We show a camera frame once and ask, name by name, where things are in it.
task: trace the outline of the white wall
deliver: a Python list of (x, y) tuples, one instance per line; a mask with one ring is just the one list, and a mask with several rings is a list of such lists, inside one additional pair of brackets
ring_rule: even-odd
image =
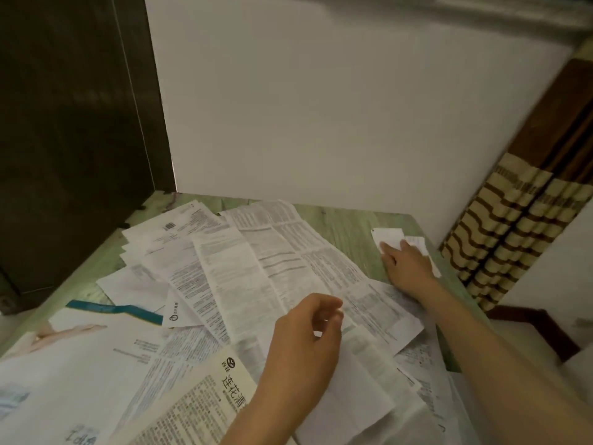
[(593, 203), (587, 203), (501, 304), (545, 309), (578, 345), (593, 343)]
[(443, 239), (571, 47), (360, 3), (146, 0), (179, 191), (404, 212)]

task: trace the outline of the right hand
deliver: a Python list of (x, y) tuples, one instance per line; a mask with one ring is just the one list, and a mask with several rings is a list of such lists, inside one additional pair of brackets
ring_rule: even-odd
[(405, 240), (400, 242), (401, 251), (384, 242), (380, 246), (381, 259), (391, 283), (415, 299), (422, 298), (426, 288), (436, 281), (432, 274), (431, 260), (422, 256), (418, 248)]

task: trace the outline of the dark wooden door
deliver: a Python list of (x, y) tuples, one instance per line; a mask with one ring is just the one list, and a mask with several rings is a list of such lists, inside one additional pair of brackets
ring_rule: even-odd
[[(12, 310), (46, 298), (153, 192), (156, 148), (155, 166), (171, 167), (144, 0), (126, 5), (124, 34), (117, 1), (0, 0), (0, 268), (18, 293)], [(152, 116), (150, 149), (141, 115)], [(172, 170), (158, 178), (174, 186)]]

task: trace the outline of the table surface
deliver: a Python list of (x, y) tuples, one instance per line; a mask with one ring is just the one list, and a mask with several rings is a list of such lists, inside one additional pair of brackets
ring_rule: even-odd
[[(144, 210), (135, 211), (127, 220), (130, 226), (137, 225), (166, 210), (175, 208), (192, 200), (204, 203), (212, 212), (236, 208), (254, 203), (257, 200), (194, 195), (189, 193), (153, 193), (144, 203)], [(300, 216), (331, 244), (339, 248), (372, 279), (389, 282), (383, 268), (380, 254), (371, 236), (373, 228), (402, 228), (405, 235), (425, 236), (416, 220), (407, 214), (390, 214), (369, 210), (337, 209), (323, 206), (294, 205)], [(81, 299), (102, 304), (113, 304), (96, 280), (107, 276), (125, 266), (119, 257), (122, 245), (128, 243), (122, 230), (112, 233), (103, 244), (78, 268), (37, 310), (14, 332), (2, 346), (0, 356), (26, 331), (34, 330), (38, 324), (47, 320), (71, 299)], [(440, 269), (444, 284), (453, 294), (462, 299), (480, 318), (486, 319), (478, 305), (473, 301), (457, 278), (451, 265), (447, 263), (430, 240), (426, 247), (436, 266)], [(448, 351), (446, 342), (441, 340), (441, 349), (449, 370), (458, 370), (455, 360)]]

